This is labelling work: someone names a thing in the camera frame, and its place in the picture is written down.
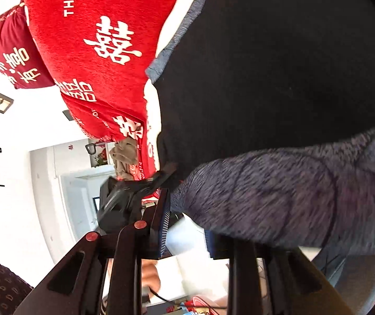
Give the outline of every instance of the gray trim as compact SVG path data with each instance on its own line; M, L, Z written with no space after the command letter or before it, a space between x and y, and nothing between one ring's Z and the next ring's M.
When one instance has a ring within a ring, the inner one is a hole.
M146 75L151 79L152 83L155 83L157 79L161 76L166 65L170 59L173 50L176 48L183 35L187 32L189 26L201 13L203 5L206 0L193 0L192 5L187 11L182 23L178 27L176 33L171 38L170 42L166 47L158 54L158 56L151 62L148 68L145 70Z

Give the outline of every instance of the black shirt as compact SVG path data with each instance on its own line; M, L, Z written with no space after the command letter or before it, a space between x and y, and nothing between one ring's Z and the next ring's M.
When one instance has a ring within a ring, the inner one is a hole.
M154 83L174 188L199 164L375 127L370 0L206 0Z

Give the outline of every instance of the hand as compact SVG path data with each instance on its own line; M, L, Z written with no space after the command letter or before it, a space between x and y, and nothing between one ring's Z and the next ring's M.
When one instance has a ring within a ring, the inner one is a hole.
M161 281L159 277L159 273L157 271L157 261L156 260L142 260L141 265L141 284L142 286L149 286L151 290L155 293L158 293L161 287ZM113 259L109 259L108 266L107 266L107 273L109 278L111 277L111 270L113 267Z

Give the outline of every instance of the red throw pillow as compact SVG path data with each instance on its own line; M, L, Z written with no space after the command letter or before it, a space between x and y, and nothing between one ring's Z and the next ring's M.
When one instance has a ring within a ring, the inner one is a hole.
M23 1L0 15L0 72L15 88L55 85L27 26Z
M31 33L74 119L93 138L137 139L138 175L151 176L145 69L176 0L25 1Z

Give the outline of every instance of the gray sleeve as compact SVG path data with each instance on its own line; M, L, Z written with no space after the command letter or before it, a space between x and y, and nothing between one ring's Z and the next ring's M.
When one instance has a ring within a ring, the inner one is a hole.
M375 253L375 172L369 168L375 165L365 155L373 146L375 131L206 163L172 193L171 207L231 237Z

